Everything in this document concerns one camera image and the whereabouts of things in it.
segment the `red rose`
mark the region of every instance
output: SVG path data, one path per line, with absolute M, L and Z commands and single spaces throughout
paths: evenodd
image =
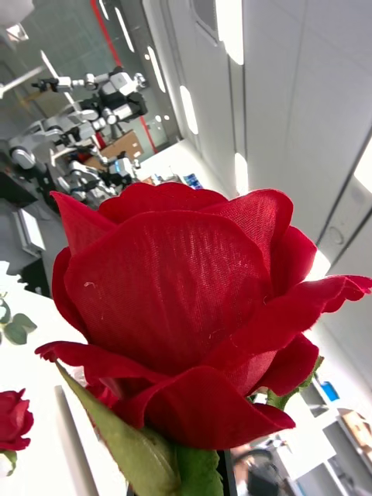
M 53 297 L 89 344 L 38 353 L 84 366 L 89 384 L 118 398 L 117 415 L 185 445 L 225 449 L 294 426 L 245 397 L 297 387 L 319 352 L 302 332 L 372 280 L 302 282 L 316 248 L 290 226 L 287 196 L 227 201 L 182 184 L 134 184 L 98 212 L 54 197 L 70 246 L 54 265 Z
M 25 392 L 4 391 L 0 393 L 0 450 L 24 450 L 30 439 L 23 438 L 33 426 L 33 414 L 29 401 L 22 400 Z

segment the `glass wall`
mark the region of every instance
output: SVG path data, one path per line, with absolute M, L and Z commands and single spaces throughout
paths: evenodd
M 150 77 L 156 81 L 146 47 L 151 38 L 142 7 L 140 2 L 130 3 L 33 0 L 34 10 L 20 24 L 1 31 L 4 43 L 0 43 L 0 82 L 6 84 L 38 66 L 43 68 L 38 76 L 7 91 L 0 100 L 3 143 L 33 121 L 60 112 L 73 99 L 91 97 L 91 92 L 82 88 L 71 95 L 40 93 L 31 85 L 37 78 L 57 74 L 79 79 L 86 73 L 99 75 L 121 65 L 131 77 L 141 73 L 146 80 Z M 131 22 L 133 15 L 135 25 Z M 148 84 L 141 90 L 148 109 L 143 119 L 121 125 L 124 131 L 135 131 L 143 148 L 141 160 L 174 143 L 178 136 L 167 93 L 160 91 L 157 83 L 154 86 Z

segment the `green leaf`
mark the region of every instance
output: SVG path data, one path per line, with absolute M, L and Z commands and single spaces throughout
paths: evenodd
M 56 365 L 137 496 L 181 496 L 174 446 L 156 432 L 137 430 L 124 423 L 70 377 L 59 363 Z
M 2 453 L 3 455 L 5 455 L 8 458 L 9 462 L 12 464 L 12 470 L 7 475 L 7 477 L 9 477 L 9 475 L 12 475 L 12 473 L 16 469 L 17 452 L 16 451 L 5 450 L 5 451 L 0 451 L 0 453 Z
M 279 408 L 279 410 L 284 410 L 287 403 L 289 400 L 292 398 L 297 393 L 301 393 L 304 389 L 308 388 L 308 386 L 312 383 L 312 380 L 314 379 L 314 376 L 316 374 L 316 371 L 319 369 L 319 367 L 322 365 L 324 358 L 323 356 L 318 356 L 315 366 L 312 369 L 312 372 L 308 376 L 307 379 L 304 380 L 302 384 L 297 386 L 293 391 L 291 391 L 288 394 L 285 394 L 284 396 L 277 396 L 272 390 L 269 389 L 267 392 L 267 404 L 270 406 L 274 406 L 275 408 Z
M 223 496 L 221 476 L 217 472 L 216 451 L 176 446 L 181 475 L 181 496 Z
M 9 305 L 5 303 L 5 300 L 2 300 L 2 304 L 0 305 L 0 307 L 3 307 L 5 309 L 4 315 L 0 318 L 0 324 L 7 324 L 12 315 L 12 313 L 10 312 Z
M 27 343 L 27 332 L 19 324 L 10 322 L 4 328 L 5 337 L 13 344 L 26 344 Z
M 37 325 L 24 313 L 16 313 L 13 317 L 13 324 L 21 325 L 26 332 L 32 332 L 37 327 Z

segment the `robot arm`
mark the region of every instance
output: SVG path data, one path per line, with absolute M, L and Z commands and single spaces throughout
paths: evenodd
M 136 91 L 139 86 L 143 88 L 145 83 L 142 74 L 138 73 L 132 79 L 122 67 L 116 67 L 112 72 L 99 76 L 88 73 L 84 79 L 72 79 L 68 76 L 39 79 L 37 83 L 33 83 L 33 87 L 40 89 L 40 91 L 47 91 L 49 87 L 55 93 L 71 93 L 75 88 L 85 88 L 89 91 L 102 88 L 104 93 L 119 91 L 122 95 L 127 96 Z

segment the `white surface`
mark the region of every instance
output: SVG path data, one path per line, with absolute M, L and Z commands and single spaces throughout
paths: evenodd
M 30 400 L 29 409 L 35 418 L 35 424 L 27 434 L 31 443 L 19 452 L 15 473 L 2 479 L 0 493 L 5 496 L 50 496 L 52 491 L 53 496 L 91 496 L 79 467 L 74 439 L 56 401 L 54 388 L 63 380 L 53 364 L 34 354 L 35 348 L 49 341 L 62 339 L 83 343 L 84 337 L 62 319 L 49 298 L 19 289 L 12 280 L 6 284 L 2 281 L 1 286 L 9 291 L 5 300 L 12 314 L 25 313 L 38 328 L 29 334 L 25 346 L 13 346 L 7 339 L 3 339 L 0 346 L 0 391 L 19 391 L 25 387 L 24 398 Z M 115 463 L 98 442 L 75 398 L 71 404 L 99 496 L 123 496 L 125 485 L 117 477 Z
M 140 180 L 152 174 L 168 173 L 169 168 L 179 176 L 195 174 L 205 189 L 218 191 L 228 196 L 227 191 L 219 182 L 215 174 L 210 170 L 195 148 L 186 139 L 165 150 L 153 155 L 141 163 L 141 169 L 137 171 Z

